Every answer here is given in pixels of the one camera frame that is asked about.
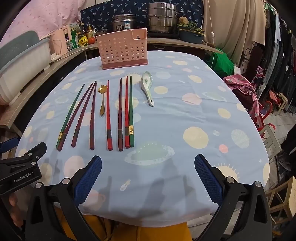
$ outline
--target basket base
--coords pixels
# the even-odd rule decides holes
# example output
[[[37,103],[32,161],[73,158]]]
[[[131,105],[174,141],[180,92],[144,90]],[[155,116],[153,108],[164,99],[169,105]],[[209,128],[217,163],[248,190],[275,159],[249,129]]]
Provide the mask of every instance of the basket base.
[[[117,62],[117,63],[103,64],[102,68],[115,69],[115,68],[131,67],[131,66],[146,65],[146,64],[148,64],[148,59],[137,59],[137,60]]]

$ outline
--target beige curtain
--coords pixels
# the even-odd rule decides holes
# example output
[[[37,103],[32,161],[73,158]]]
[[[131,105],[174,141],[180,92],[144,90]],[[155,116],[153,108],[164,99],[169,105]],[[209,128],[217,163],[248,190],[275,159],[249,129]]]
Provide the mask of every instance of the beige curtain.
[[[205,40],[213,43],[210,19],[216,47],[237,65],[243,50],[252,49],[254,42],[264,45],[266,16],[262,0],[204,0]]]

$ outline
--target spoon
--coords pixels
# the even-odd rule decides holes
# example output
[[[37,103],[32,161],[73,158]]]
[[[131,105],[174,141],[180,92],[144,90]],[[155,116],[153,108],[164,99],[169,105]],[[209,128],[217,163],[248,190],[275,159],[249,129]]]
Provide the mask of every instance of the spoon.
[[[101,87],[98,89],[98,91],[100,94],[103,94],[102,106],[100,109],[100,115],[103,116],[103,114],[105,113],[104,93],[107,91],[107,86],[101,85]]]
[[[142,90],[145,92],[145,94],[147,96],[149,105],[154,106],[154,101],[152,99],[151,92],[150,92],[151,86],[152,86],[152,76],[148,71],[146,71],[142,75],[141,88],[142,88]]]

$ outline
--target chopstick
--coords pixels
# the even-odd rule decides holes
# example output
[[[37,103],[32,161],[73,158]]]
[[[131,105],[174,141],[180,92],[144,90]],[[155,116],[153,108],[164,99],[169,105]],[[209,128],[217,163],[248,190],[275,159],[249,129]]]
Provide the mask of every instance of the chopstick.
[[[122,78],[120,78],[119,86],[119,99],[118,99],[118,149],[123,151],[123,140],[122,140],[122,113],[121,113],[121,87],[122,87]]]
[[[126,107],[124,113],[125,121],[124,121],[124,135],[125,135],[125,145],[126,148],[130,148],[129,144],[129,120],[128,120],[128,77],[126,77]]]
[[[112,136],[111,136],[111,123],[110,123],[110,105],[109,105],[109,80],[107,84],[107,107],[106,107],[106,118],[107,118],[107,145],[108,150],[113,150]]]
[[[78,134],[79,134],[79,130],[80,130],[81,123],[82,123],[82,119],[83,119],[83,116],[84,116],[84,113],[85,113],[87,104],[89,102],[89,98],[91,97],[91,93],[92,93],[95,85],[96,85],[96,81],[95,81],[94,85],[92,86],[91,91],[89,92],[89,94],[88,94],[88,96],[86,98],[86,101],[84,103],[84,106],[82,108],[82,111],[80,113],[80,116],[79,116],[79,119],[78,119],[78,123],[76,125],[75,131],[74,131],[74,135],[73,135],[73,139],[72,139],[72,144],[71,144],[72,147],[75,147],[76,146],[77,138],[78,138]]]
[[[129,134],[130,134],[130,147],[135,146],[135,138],[133,135],[133,91],[132,81],[130,77],[130,114],[129,114]]]
[[[77,101],[77,99],[78,99],[78,97],[79,97],[79,95],[80,95],[80,93],[81,93],[81,91],[82,91],[82,89],[83,89],[84,86],[85,86],[85,84],[83,84],[83,86],[81,87],[80,91],[79,91],[78,94],[76,95],[76,98],[75,98],[75,100],[73,101],[73,103],[72,103],[72,105],[71,105],[71,108],[70,108],[70,110],[69,110],[69,112],[68,112],[68,115],[67,115],[67,117],[66,117],[66,119],[65,119],[65,121],[64,121],[63,127],[62,127],[62,129],[61,129],[61,131],[60,131],[60,133],[59,133],[59,138],[58,138],[58,140],[57,140],[56,149],[57,149],[58,146],[59,146],[59,142],[60,142],[60,140],[61,140],[61,137],[62,137],[63,131],[64,131],[64,129],[65,129],[66,126],[67,126],[67,123],[68,123],[68,121],[69,121],[69,119],[70,119],[70,116],[71,116],[71,113],[72,113],[72,111],[73,111],[73,109],[74,109],[74,106],[75,106],[75,104],[76,104],[76,101]]]
[[[87,91],[84,93],[84,95],[83,95],[83,97],[81,98],[80,102],[78,103],[76,109],[74,110],[73,115],[71,116],[71,118],[70,118],[70,120],[69,120],[69,122],[68,122],[66,128],[64,129],[63,134],[62,134],[62,136],[61,136],[61,140],[60,140],[60,142],[59,142],[59,146],[57,147],[57,150],[58,150],[58,151],[61,151],[61,150],[62,150],[63,145],[64,145],[64,142],[65,142],[66,137],[67,137],[67,135],[68,135],[68,132],[69,132],[69,130],[70,130],[70,127],[71,127],[71,125],[72,125],[72,122],[73,122],[73,120],[74,120],[74,118],[75,118],[75,116],[76,116],[76,114],[77,114],[77,112],[78,112],[78,110],[79,110],[79,108],[80,108],[80,106],[81,106],[83,100],[85,99],[85,97],[86,97],[88,91],[89,91],[90,88],[92,87],[92,85],[93,85],[93,83],[91,83],[91,85],[89,86],[89,88],[87,89]]]
[[[94,84],[94,96],[91,105],[91,124],[89,127],[89,149],[94,150],[94,107],[96,102],[96,82]]]

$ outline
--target navy blue patterned curtain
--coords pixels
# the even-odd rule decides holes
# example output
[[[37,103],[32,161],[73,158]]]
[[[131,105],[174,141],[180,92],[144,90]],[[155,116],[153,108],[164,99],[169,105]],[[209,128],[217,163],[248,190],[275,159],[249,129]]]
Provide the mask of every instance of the navy blue patterned curtain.
[[[138,0],[111,0],[82,10],[81,19],[85,26],[91,25],[97,29],[112,29],[111,22],[115,15],[135,14],[138,20],[137,26],[144,28],[147,26],[147,13],[142,10],[147,10],[149,3],[152,2],[168,2],[177,5],[177,10],[183,11],[183,16],[196,22],[201,27],[204,12],[201,0],[144,0],[142,2]]]

